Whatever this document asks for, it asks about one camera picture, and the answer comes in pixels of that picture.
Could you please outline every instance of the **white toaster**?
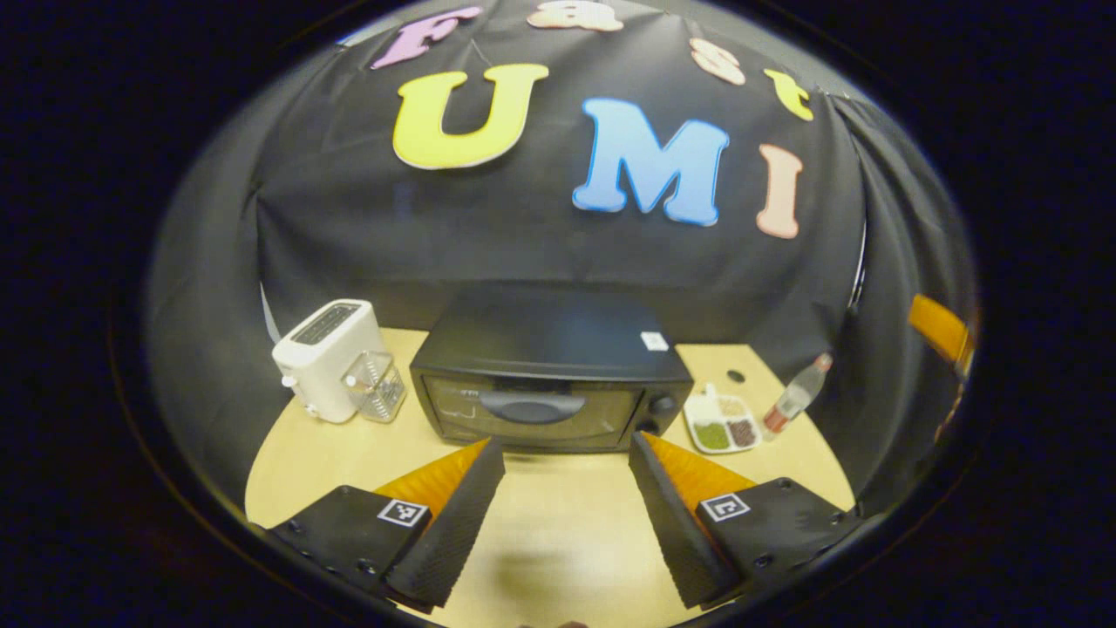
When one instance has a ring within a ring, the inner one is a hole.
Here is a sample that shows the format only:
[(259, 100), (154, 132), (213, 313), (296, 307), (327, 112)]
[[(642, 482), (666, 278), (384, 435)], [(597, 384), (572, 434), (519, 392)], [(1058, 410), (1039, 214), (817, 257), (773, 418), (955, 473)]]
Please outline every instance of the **white toaster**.
[(282, 385), (307, 414), (341, 424), (357, 412), (345, 376), (365, 352), (387, 352), (367, 300), (340, 298), (321, 306), (271, 350)]

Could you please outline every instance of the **foam letter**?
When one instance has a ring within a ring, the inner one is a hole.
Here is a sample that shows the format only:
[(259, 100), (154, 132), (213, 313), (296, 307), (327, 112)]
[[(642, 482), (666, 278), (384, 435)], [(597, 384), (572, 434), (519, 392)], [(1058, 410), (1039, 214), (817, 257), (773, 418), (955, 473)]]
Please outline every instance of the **foam letter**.
[(624, 28), (616, 19), (616, 11), (607, 4), (587, 0), (558, 0), (543, 2), (539, 10), (527, 18), (535, 28), (584, 28), (612, 31)]
[(768, 199), (763, 211), (756, 215), (756, 224), (769, 235), (791, 239), (798, 234), (795, 186), (802, 161), (790, 151), (771, 144), (760, 144), (760, 154), (768, 162)]
[(400, 87), (403, 104), (392, 137), (395, 154), (423, 170), (468, 167), (502, 155), (523, 132), (531, 87), (549, 74), (546, 66), (535, 64), (489, 68), (484, 78), (496, 84), (489, 118), (478, 131), (461, 135), (443, 133), (442, 117), (450, 91), (465, 81), (465, 73), (432, 74), (404, 83)]
[(806, 89), (799, 87), (793, 78), (781, 71), (764, 69), (763, 74), (770, 76), (771, 80), (775, 80), (775, 93), (779, 96), (779, 102), (782, 103), (782, 106), (787, 107), (787, 110), (806, 122), (814, 119), (814, 112), (802, 105), (802, 100), (810, 99), (810, 95), (806, 93)]
[(703, 70), (733, 85), (744, 84), (744, 73), (732, 52), (704, 39), (691, 39), (690, 48), (690, 55)]
[(574, 204), (590, 211), (619, 211), (627, 195), (619, 189), (620, 168), (628, 180), (639, 210), (651, 211), (677, 178), (666, 199), (666, 216), (708, 226), (716, 222), (713, 205), (716, 165), (729, 135), (696, 119), (686, 120), (674, 137), (660, 147), (647, 117), (637, 105), (613, 98), (589, 98), (581, 105), (593, 117), (597, 133), (593, 143), (589, 180), (574, 190)]
[(395, 44), (392, 44), (387, 52), (372, 64), (372, 69), (421, 57), (423, 52), (430, 50), (430, 46), (426, 46), (427, 37), (431, 41), (441, 41), (458, 28), (458, 20), (468, 20), (479, 15), (481, 15), (480, 7), (465, 7), (408, 23), (400, 29)]

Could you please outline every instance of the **white plate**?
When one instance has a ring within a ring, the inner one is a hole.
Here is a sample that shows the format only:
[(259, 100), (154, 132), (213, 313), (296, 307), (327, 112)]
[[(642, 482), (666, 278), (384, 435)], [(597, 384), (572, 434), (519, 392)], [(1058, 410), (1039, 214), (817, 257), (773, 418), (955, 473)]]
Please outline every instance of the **white plate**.
[[(721, 413), (721, 402), (725, 402), (728, 405), (739, 404), (743, 408), (742, 415), (723, 415)], [(690, 429), (690, 438), (694, 442), (694, 447), (700, 452), (705, 454), (734, 454), (737, 452), (747, 452), (760, 443), (763, 443), (763, 433), (760, 432), (760, 426), (756, 423), (756, 418), (752, 416), (751, 409), (744, 404), (744, 400), (739, 397), (733, 397), (731, 395), (718, 395), (716, 389), (713, 385), (705, 385), (705, 392), (700, 395), (694, 395), (686, 400), (685, 406), (683, 406), (683, 414), (686, 418), (686, 427)], [(747, 447), (740, 447), (732, 441), (732, 432), (729, 429), (729, 424), (744, 422), (752, 427), (752, 434), (756, 435), (756, 441)], [(719, 426), (724, 431), (724, 436), (729, 441), (729, 446), (723, 450), (711, 450), (702, 445), (702, 442), (698, 438), (698, 427), (706, 427), (710, 425)]]

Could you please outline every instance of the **blue letter m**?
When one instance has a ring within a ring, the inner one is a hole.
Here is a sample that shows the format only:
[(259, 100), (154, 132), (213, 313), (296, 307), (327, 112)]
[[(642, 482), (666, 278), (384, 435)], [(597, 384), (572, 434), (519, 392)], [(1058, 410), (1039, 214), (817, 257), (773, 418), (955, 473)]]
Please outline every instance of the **blue letter m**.
[(639, 210), (647, 213), (677, 178), (674, 195), (666, 199), (666, 216), (708, 226), (716, 222), (713, 205), (716, 164), (729, 135), (696, 119), (686, 120), (665, 147), (632, 103), (614, 98), (589, 98), (581, 105), (593, 117), (597, 135), (589, 162), (589, 180), (574, 190), (574, 204), (590, 211), (619, 211), (627, 195), (619, 189), (620, 166), (626, 166)]

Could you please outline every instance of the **bottle cap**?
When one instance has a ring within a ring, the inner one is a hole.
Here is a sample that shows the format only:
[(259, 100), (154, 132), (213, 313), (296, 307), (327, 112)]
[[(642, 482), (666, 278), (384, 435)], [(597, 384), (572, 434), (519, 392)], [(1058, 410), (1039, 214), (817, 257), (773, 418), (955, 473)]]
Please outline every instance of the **bottle cap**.
[(814, 361), (814, 366), (821, 369), (821, 373), (824, 374), (829, 370), (829, 367), (834, 366), (834, 357), (829, 354), (822, 354), (821, 356), (818, 356), (817, 360)]

